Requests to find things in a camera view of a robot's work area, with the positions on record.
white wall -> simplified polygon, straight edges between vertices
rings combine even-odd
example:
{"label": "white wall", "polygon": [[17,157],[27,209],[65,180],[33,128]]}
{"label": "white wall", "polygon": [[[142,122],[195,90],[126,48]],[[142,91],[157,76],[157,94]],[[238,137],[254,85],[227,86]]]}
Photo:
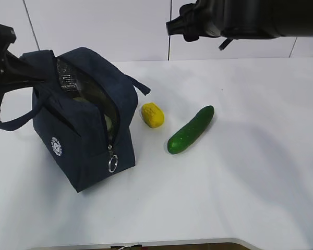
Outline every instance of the white wall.
{"label": "white wall", "polygon": [[299,37],[293,49],[292,57],[313,57],[313,38]]}
{"label": "white wall", "polygon": [[167,60],[170,0],[27,0],[41,49],[88,47],[108,60]]}
{"label": "white wall", "polygon": [[[183,4],[173,0],[172,18]],[[57,55],[76,47],[89,47],[111,61],[167,60],[171,0],[26,0],[40,49]],[[17,41],[9,50],[21,55],[34,51],[34,40],[23,0],[0,0],[0,23],[11,26]],[[219,51],[223,39],[200,38],[187,43],[171,37],[170,59],[289,57],[295,39],[234,41]],[[293,57],[313,57],[313,38],[298,38]]]}
{"label": "white wall", "polygon": [[20,56],[24,52],[37,50],[23,0],[0,0],[0,24],[14,28],[17,40],[9,51]]}

zipper pull ring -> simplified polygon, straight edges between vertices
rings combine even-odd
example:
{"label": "zipper pull ring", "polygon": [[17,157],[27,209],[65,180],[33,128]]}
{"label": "zipper pull ring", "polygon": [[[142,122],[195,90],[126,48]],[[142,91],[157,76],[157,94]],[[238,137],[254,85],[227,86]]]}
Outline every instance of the zipper pull ring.
{"label": "zipper pull ring", "polygon": [[[110,173],[113,173],[113,172],[115,172],[116,169],[117,169],[118,157],[117,157],[117,155],[114,155],[112,145],[109,145],[109,146],[108,146],[108,151],[109,151],[109,155],[110,155],[110,160],[109,160],[109,163],[108,163],[109,172],[110,172]],[[115,161],[115,168],[114,168],[114,169],[112,169],[112,167],[111,167],[113,161]]]}

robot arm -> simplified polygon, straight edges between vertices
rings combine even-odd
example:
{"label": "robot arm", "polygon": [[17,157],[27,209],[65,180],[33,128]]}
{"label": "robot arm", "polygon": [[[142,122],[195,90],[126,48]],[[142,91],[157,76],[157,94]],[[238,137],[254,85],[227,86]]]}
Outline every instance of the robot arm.
{"label": "robot arm", "polygon": [[313,0],[197,0],[179,14],[167,23],[169,35],[187,42],[223,36],[220,50],[237,39],[313,36]]}

zipper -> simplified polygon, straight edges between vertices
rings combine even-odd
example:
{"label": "zipper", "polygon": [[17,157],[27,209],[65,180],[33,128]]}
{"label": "zipper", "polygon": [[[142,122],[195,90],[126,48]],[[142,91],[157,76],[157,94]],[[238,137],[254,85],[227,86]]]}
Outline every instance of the zipper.
{"label": "zipper", "polygon": [[[67,65],[71,66],[73,69],[75,69],[77,72],[80,72],[82,75],[84,76],[87,76],[87,78],[89,78],[92,82],[92,84],[96,85],[97,88],[99,88],[102,93],[106,96],[106,98],[111,102],[112,106],[114,107],[115,109],[115,112],[116,112],[116,119],[117,119],[117,122],[116,122],[116,127],[114,128],[114,133],[113,133],[113,137],[110,139],[110,136],[109,136],[109,133],[108,133],[108,130],[107,130],[107,125],[106,125],[106,120],[105,120],[105,117],[104,117],[104,114],[102,114],[100,112],[100,115],[101,115],[101,119],[102,119],[102,122],[103,122],[103,132],[105,133],[105,138],[107,139],[107,144],[108,144],[108,152],[109,152],[109,162],[108,162],[108,167],[109,167],[109,172],[110,173],[114,173],[117,169],[117,165],[118,165],[118,156],[116,154],[114,154],[113,152],[113,142],[115,142],[115,139],[118,135],[118,130],[119,130],[119,124],[120,124],[120,117],[119,117],[119,110],[118,110],[118,107],[117,105],[114,103],[114,101],[110,98],[108,92],[100,85],[100,84],[97,84],[97,81],[92,77],[90,76],[89,74],[85,73],[83,70],[77,68],[76,66],[74,66],[72,63],[68,62],[67,60],[65,60],[64,58],[62,57],[58,57],[59,60],[63,61],[64,63],[66,63]],[[57,72],[57,78],[59,79],[59,76],[58,76],[58,69],[56,68],[55,70]]]}
{"label": "zipper", "polygon": [[117,155],[114,155],[112,145],[109,145],[109,146],[108,146],[108,151],[109,151],[109,155],[110,155],[110,161],[109,161],[109,163],[108,163],[109,172],[110,172],[110,173],[113,173],[113,172],[115,172],[116,169],[117,169],[118,157],[117,157]]}

metal ring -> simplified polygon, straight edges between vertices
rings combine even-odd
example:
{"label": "metal ring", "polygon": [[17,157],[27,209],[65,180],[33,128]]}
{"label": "metal ring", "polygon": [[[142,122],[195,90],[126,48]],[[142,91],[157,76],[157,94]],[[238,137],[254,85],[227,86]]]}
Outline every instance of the metal ring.
{"label": "metal ring", "polygon": [[[115,162],[115,168],[114,168],[114,169],[111,169],[111,163],[113,162],[114,159],[116,160],[116,162]],[[115,172],[116,169],[117,169],[117,165],[118,165],[118,157],[117,157],[117,155],[113,155],[113,157],[111,157],[111,159],[110,159],[110,161],[109,161],[109,163],[108,163],[109,172],[110,172],[110,173]]]}

